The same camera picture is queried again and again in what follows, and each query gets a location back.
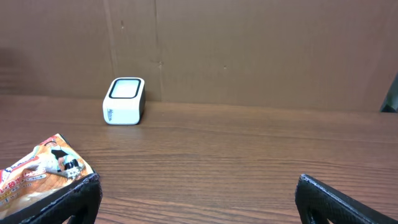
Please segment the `dark object at right edge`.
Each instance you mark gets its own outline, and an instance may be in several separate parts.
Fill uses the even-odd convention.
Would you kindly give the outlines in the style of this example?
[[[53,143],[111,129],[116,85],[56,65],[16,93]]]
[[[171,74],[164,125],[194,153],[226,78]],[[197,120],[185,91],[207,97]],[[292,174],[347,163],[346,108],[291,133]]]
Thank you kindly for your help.
[[[397,75],[392,82],[387,95],[383,101],[380,112],[382,113],[397,113]]]

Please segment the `yellow snack bag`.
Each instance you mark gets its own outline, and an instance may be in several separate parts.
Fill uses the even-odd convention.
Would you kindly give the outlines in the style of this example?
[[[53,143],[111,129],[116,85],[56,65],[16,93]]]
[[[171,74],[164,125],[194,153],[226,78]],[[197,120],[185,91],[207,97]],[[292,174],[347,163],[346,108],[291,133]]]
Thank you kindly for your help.
[[[1,170],[1,218],[27,208],[92,174],[91,166],[56,134]]]

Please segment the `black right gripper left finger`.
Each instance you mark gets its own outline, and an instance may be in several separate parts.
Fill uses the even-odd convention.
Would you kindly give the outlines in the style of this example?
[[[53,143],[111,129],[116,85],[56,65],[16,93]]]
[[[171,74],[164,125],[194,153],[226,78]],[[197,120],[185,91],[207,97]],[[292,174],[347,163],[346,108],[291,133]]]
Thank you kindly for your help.
[[[92,224],[102,199],[100,176],[92,173],[36,203],[1,219],[1,223]]]

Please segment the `white barcode scanner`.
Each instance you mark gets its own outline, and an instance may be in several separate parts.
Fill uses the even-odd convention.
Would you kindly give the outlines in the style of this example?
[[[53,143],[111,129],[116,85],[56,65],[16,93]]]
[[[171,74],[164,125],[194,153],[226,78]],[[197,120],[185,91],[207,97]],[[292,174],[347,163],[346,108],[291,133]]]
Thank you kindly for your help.
[[[112,81],[103,100],[103,118],[109,125],[139,124],[146,105],[145,81],[119,77]]]

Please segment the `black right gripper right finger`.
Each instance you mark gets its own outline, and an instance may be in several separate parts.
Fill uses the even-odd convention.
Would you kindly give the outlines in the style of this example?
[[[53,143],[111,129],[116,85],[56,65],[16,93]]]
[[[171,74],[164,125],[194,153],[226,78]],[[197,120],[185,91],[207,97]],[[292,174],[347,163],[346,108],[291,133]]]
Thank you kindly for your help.
[[[295,204],[302,223],[397,223],[307,174],[298,179]]]

